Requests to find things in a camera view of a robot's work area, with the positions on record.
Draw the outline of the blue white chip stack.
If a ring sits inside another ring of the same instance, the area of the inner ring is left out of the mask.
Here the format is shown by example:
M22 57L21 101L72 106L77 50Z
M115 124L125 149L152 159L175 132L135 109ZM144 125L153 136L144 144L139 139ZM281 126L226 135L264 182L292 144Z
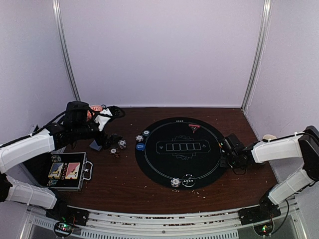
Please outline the blue white chip stack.
M118 141L118 147L120 149L126 149L127 148L127 142L124 139L121 139Z

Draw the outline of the blue white chips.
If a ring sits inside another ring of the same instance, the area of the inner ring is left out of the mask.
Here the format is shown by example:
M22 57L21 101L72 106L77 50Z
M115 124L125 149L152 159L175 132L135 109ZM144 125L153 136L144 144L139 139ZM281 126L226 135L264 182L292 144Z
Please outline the blue white chips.
M170 184L173 188L178 188L181 184L181 180L179 178L172 178Z
M135 139L137 142L142 142L144 140L144 136L139 134L135 137Z

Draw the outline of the blue small blind button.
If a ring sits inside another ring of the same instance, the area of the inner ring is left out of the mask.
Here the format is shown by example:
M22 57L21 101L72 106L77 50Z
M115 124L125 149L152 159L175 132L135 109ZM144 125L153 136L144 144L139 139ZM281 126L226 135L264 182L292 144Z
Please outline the blue small blind button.
M137 151L144 151L145 147L146 147L146 145L144 143L137 143L136 144L136 150Z

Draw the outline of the green white chips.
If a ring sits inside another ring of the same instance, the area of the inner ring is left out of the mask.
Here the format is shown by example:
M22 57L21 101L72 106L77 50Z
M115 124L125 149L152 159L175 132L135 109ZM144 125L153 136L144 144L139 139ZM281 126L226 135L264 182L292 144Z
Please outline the green white chips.
M150 131L149 130L144 130L142 132L143 136L148 136L150 134Z

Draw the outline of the red black all-in triangle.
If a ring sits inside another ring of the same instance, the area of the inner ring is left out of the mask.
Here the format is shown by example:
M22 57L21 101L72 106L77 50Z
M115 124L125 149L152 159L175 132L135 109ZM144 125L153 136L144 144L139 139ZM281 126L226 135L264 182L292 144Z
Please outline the red black all-in triangle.
M193 133L195 133L198 129L200 129L200 125L197 125L197 124L189 124L188 126L191 128Z

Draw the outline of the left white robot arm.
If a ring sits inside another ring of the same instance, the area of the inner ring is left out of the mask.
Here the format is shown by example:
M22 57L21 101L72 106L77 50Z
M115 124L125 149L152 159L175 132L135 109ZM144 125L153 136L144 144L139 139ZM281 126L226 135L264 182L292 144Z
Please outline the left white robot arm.
M52 210L61 221L72 216L69 207L53 191L23 183L7 176L11 168L44 153L59 150L79 140L93 139L108 149L114 138L107 136L104 127L123 118L125 111L117 106L102 106L95 110L88 103L73 101L66 110L38 130L0 146L0 200L15 201Z

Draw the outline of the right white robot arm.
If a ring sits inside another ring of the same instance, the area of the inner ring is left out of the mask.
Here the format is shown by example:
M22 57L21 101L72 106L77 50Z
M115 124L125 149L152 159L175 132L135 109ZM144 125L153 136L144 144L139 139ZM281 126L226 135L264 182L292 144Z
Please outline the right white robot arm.
M319 130L313 125L288 136L264 138L250 146L244 146L236 135L231 134L220 140L219 145L231 169L246 170L253 163L288 158L303 160L303 165L296 172L261 198L255 212L259 219L267 219L278 204L319 181Z

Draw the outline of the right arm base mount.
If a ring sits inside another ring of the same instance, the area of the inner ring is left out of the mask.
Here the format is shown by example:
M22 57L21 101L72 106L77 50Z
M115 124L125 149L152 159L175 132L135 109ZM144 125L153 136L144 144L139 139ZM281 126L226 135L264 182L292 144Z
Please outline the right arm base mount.
M261 206L242 208L238 211L241 225L254 224L281 215L279 208L267 209Z

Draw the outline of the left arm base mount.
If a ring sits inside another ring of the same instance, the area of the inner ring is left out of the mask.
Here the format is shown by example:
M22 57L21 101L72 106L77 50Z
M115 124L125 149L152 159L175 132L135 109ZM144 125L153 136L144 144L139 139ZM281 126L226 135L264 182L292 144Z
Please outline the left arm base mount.
M48 218L67 223L69 225L86 226L89 211L67 206L64 208L47 209L45 215Z

